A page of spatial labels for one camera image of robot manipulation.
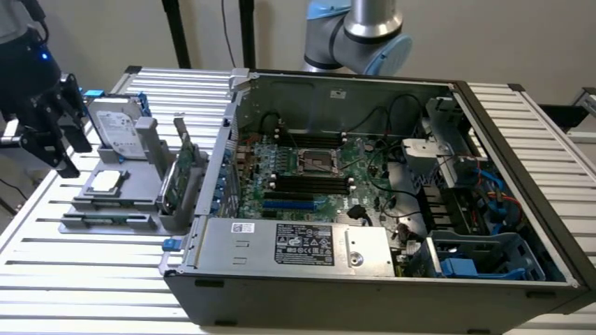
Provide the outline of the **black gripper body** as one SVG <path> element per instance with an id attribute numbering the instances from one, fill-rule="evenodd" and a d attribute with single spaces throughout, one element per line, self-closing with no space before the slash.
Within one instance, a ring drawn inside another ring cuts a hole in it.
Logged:
<path id="1" fill-rule="evenodd" d="M 36 29 L 1 44 L 1 114 L 6 120 L 26 111 L 30 98 L 52 90 L 60 67 Z"/>

